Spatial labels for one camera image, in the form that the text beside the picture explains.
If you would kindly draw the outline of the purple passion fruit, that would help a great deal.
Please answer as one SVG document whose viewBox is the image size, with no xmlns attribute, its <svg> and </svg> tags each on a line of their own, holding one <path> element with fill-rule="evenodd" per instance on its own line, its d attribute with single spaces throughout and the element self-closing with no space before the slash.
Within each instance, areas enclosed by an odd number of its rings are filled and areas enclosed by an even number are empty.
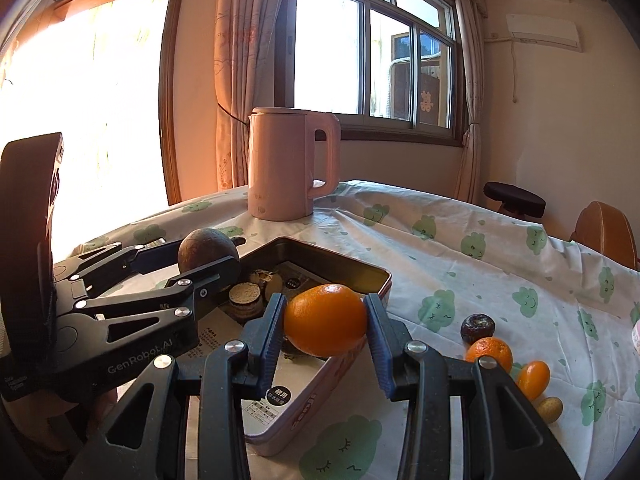
<svg viewBox="0 0 640 480">
<path fill-rule="evenodd" d="M 239 260 L 235 244 L 213 228 L 197 229 L 187 235 L 178 249 L 178 268 L 181 273 L 205 266 L 224 257 Z"/>
</svg>

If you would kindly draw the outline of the small green-brown longan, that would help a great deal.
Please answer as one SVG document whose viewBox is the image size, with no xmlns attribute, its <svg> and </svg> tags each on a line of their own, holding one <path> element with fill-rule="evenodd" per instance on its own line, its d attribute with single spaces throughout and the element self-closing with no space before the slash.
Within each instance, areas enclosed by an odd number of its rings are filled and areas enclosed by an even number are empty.
<svg viewBox="0 0 640 480">
<path fill-rule="evenodd" d="M 549 396 L 536 405 L 537 413 L 547 425 L 553 424 L 560 418 L 563 408 L 563 402 L 557 396 Z"/>
</svg>

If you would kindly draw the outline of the smooth oval orange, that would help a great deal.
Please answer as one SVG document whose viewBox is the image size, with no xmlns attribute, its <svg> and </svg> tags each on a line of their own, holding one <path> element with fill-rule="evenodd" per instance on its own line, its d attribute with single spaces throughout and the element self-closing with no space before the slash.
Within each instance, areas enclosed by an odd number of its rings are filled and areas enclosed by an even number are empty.
<svg viewBox="0 0 640 480">
<path fill-rule="evenodd" d="M 550 370 L 544 361 L 532 361 L 522 367 L 516 384 L 529 401 L 539 398 L 550 382 Z"/>
</svg>

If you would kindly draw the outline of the large wrinkled mandarin orange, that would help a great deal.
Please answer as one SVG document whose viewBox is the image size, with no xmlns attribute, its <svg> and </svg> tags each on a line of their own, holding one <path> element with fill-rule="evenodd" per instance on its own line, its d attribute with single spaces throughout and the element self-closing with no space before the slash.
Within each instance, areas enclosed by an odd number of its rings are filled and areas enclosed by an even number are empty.
<svg viewBox="0 0 640 480">
<path fill-rule="evenodd" d="M 466 362 L 475 362 L 481 356 L 494 358 L 507 373 L 510 373 L 513 364 L 512 351 L 502 339 L 497 337 L 480 338 L 469 346 L 464 359 Z"/>
</svg>

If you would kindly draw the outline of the small orange citrus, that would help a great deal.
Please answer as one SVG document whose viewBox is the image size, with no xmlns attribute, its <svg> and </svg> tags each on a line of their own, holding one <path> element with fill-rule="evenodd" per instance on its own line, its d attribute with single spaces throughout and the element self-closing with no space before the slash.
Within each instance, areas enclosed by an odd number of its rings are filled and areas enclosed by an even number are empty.
<svg viewBox="0 0 640 480">
<path fill-rule="evenodd" d="M 284 334 L 311 356 L 328 358 L 349 352 L 367 333 L 362 299 L 340 284 L 313 287 L 295 296 L 284 310 Z"/>
</svg>

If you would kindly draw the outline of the brown kiwi fruit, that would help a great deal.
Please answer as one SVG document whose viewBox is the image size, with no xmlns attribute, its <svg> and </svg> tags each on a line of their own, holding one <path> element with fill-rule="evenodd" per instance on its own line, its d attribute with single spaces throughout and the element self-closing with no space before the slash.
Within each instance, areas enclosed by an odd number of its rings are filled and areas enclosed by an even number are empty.
<svg viewBox="0 0 640 480">
<path fill-rule="evenodd" d="M 266 281 L 264 288 L 265 300 L 269 301 L 273 294 L 278 294 L 282 292 L 283 288 L 283 280 L 282 276 L 279 273 L 273 273 L 270 275 L 268 280 Z"/>
</svg>

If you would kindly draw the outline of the white cloud-print tablecloth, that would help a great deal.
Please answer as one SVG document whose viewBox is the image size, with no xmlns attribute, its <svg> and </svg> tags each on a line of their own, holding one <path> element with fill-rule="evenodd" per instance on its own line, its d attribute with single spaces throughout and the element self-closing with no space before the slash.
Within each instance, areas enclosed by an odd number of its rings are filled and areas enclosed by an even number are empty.
<svg viewBox="0 0 640 480">
<path fill-rule="evenodd" d="M 490 316 L 516 366 L 550 368 L 548 395 L 564 411 L 555 437 L 578 474 L 602 479 L 639 428 L 639 275 L 537 223 L 385 184 L 349 181 L 291 222 L 252 217 L 244 188 L 194 198 L 89 240 L 178 240 L 201 226 L 244 238 L 251 252 L 275 238 L 323 247 L 390 272 L 388 310 L 411 335 L 460 358 L 463 320 Z"/>
</svg>

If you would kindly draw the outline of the pink metal tin box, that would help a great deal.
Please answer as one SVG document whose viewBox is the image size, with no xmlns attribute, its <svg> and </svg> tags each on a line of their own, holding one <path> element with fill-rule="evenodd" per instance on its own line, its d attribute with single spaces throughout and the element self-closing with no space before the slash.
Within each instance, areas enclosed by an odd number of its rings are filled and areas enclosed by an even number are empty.
<svg viewBox="0 0 640 480">
<path fill-rule="evenodd" d="M 279 453 L 318 411 L 364 346 L 357 299 L 385 300 L 390 272 L 338 252 L 278 237 L 241 259 L 240 277 L 198 320 L 200 343 L 191 358 L 238 338 L 264 314 L 274 294 L 288 314 L 271 385 L 242 404 L 245 439 L 261 456 Z"/>
</svg>

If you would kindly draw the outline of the pink cartoon cup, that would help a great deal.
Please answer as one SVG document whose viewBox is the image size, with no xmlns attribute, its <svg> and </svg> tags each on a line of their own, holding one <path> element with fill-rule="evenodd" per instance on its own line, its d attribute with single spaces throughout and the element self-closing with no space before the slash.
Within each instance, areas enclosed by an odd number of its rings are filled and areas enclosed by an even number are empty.
<svg viewBox="0 0 640 480">
<path fill-rule="evenodd" d="M 631 331 L 631 342 L 634 346 L 634 350 L 640 354 L 640 320 L 634 324 L 634 328 Z"/>
</svg>

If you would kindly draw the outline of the pink electric kettle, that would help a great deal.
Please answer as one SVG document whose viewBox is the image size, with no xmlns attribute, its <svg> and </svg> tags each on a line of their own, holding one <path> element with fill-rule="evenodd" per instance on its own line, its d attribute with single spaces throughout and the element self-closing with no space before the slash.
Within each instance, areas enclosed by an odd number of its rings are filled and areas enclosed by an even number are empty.
<svg viewBox="0 0 640 480">
<path fill-rule="evenodd" d="M 314 184 L 316 132 L 326 134 L 326 178 Z M 332 113 L 256 107 L 250 115 L 248 212 L 257 219 L 293 221 L 340 180 L 341 124 Z"/>
</svg>

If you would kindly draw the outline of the brown leather chair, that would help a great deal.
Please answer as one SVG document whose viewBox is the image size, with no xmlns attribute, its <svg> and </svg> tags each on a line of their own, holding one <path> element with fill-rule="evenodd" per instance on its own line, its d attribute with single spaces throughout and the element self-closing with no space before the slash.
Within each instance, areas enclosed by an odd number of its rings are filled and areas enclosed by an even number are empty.
<svg viewBox="0 0 640 480">
<path fill-rule="evenodd" d="M 580 213 L 570 240 L 636 270 L 638 254 L 627 217 L 617 208 L 595 200 Z"/>
</svg>

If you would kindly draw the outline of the dark round stool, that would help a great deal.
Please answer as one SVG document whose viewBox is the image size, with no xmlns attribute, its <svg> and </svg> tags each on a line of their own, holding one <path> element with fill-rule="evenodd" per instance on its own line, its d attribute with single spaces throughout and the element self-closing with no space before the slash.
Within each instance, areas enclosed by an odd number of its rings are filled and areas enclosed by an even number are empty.
<svg viewBox="0 0 640 480">
<path fill-rule="evenodd" d="M 521 220 L 528 217 L 540 219 L 544 216 L 546 201 L 524 188 L 502 182 L 487 182 L 483 193 L 490 200 L 499 202 L 498 211 L 507 216 Z"/>
</svg>

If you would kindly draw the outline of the left pink curtain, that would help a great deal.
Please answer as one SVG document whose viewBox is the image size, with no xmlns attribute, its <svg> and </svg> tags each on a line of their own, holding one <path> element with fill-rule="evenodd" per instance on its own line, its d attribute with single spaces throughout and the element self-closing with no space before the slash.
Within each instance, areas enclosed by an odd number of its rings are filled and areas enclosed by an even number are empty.
<svg viewBox="0 0 640 480">
<path fill-rule="evenodd" d="M 217 184 L 247 184 L 248 118 L 255 107 L 282 0 L 217 0 L 214 88 Z"/>
</svg>

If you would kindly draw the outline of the brown framed window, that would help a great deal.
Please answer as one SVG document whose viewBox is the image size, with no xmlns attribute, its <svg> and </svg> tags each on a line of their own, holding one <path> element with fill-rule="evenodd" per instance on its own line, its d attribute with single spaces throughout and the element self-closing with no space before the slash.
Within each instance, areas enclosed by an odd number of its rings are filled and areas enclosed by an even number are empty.
<svg viewBox="0 0 640 480">
<path fill-rule="evenodd" d="M 337 114 L 346 140 L 460 144 L 454 0 L 282 0 L 274 102 Z"/>
</svg>

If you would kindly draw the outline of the right pink curtain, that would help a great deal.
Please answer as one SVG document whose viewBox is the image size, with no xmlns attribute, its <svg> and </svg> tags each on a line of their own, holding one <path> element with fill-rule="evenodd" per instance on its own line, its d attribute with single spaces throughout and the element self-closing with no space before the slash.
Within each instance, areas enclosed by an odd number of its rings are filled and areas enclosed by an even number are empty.
<svg viewBox="0 0 640 480">
<path fill-rule="evenodd" d="M 474 204 L 480 188 L 480 121 L 485 89 L 483 20 L 488 18 L 488 10 L 485 0 L 456 0 L 456 10 L 469 125 L 462 138 L 463 152 L 454 196 L 457 200 Z"/>
</svg>

